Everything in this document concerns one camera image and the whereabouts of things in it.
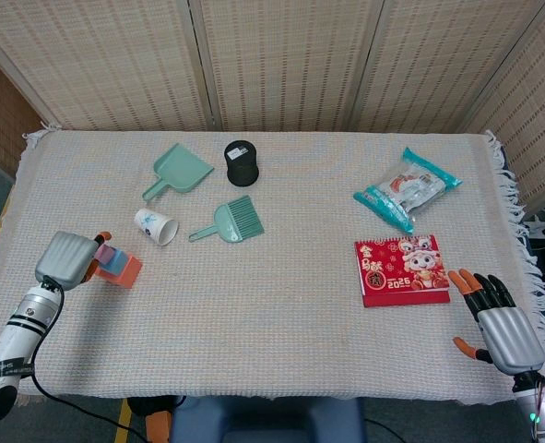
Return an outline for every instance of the green brush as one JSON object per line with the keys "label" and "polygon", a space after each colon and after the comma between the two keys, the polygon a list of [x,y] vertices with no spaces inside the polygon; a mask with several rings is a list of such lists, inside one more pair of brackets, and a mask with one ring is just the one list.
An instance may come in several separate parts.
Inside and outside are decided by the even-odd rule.
{"label": "green brush", "polygon": [[264,233],[264,227],[249,196],[219,206],[215,211],[215,224],[191,233],[188,240],[195,242],[213,233],[219,233],[220,238],[229,243],[239,243]]}

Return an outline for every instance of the robotic hand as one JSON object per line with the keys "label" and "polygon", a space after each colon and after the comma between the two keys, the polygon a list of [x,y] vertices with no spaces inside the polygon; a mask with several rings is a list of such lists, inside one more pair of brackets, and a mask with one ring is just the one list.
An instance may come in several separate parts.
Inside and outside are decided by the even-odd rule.
{"label": "robotic hand", "polygon": [[19,381],[34,374],[34,357],[61,314],[64,291],[91,278],[98,266],[94,254],[110,238],[60,231],[45,250],[35,270],[40,285],[28,291],[0,335],[0,420],[14,406]]}
{"label": "robotic hand", "polygon": [[493,363],[514,377],[512,391],[531,426],[532,440],[545,442],[545,377],[538,372],[545,353],[527,316],[496,277],[473,275],[465,269],[450,271],[448,276],[479,324],[487,350],[475,349],[459,337],[454,337],[455,345],[468,357]]}

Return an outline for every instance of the white paper cup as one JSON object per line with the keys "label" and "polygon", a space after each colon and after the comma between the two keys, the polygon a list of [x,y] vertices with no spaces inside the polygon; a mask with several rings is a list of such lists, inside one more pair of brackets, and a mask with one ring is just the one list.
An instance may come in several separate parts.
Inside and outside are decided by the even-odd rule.
{"label": "white paper cup", "polygon": [[178,222],[167,215],[143,208],[135,214],[135,224],[160,246],[166,246],[178,232]]}

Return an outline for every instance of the snack package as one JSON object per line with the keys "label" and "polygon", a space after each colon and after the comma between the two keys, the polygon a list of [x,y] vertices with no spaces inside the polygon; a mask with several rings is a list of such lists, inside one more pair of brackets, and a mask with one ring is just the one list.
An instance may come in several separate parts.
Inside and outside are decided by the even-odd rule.
{"label": "snack package", "polygon": [[405,148],[401,161],[378,185],[354,194],[354,199],[405,233],[413,233],[412,213],[463,183]]}

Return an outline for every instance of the orange fingertip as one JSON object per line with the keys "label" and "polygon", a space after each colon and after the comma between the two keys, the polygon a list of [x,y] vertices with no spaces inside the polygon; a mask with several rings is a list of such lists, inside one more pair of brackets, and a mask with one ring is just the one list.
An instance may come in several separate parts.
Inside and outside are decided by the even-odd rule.
{"label": "orange fingertip", "polygon": [[479,289],[483,289],[483,286],[481,286],[481,283],[479,283],[477,279],[473,277],[473,274],[471,274],[468,270],[461,269],[459,273],[461,277],[467,281],[468,285],[473,291],[478,291]]}
{"label": "orange fingertip", "polygon": [[469,346],[466,341],[460,337],[454,337],[453,342],[456,347],[460,350],[461,353],[466,355],[468,358],[475,359],[477,358],[477,350],[472,346]]}
{"label": "orange fingertip", "polygon": [[102,231],[99,235],[104,237],[105,241],[109,241],[111,238],[113,238],[113,235],[109,233],[108,231]]}
{"label": "orange fingertip", "polygon": [[458,291],[462,293],[463,295],[467,295],[469,293],[472,293],[473,291],[468,286],[467,282],[464,281],[460,275],[458,275],[453,270],[448,271],[448,278],[451,280],[452,283],[455,284],[456,288],[458,288]]}

